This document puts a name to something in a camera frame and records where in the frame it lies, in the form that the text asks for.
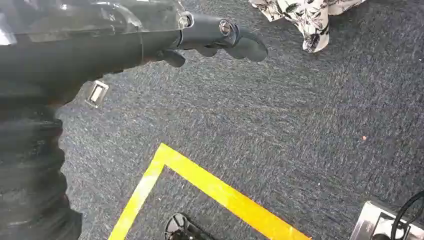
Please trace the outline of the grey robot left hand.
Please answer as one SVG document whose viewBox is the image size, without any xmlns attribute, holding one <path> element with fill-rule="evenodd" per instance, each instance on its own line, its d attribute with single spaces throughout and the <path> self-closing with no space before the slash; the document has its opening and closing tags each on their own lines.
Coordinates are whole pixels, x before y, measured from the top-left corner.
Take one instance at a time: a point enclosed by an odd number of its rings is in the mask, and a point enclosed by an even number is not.
<svg viewBox="0 0 424 240">
<path fill-rule="evenodd" d="M 148 62 L 181 67 L 180 50 L 263 61 L 264 43 L 178 0 L 3 0 L 0 107 L 64 105 L 81 85 Z"/>
</svg>

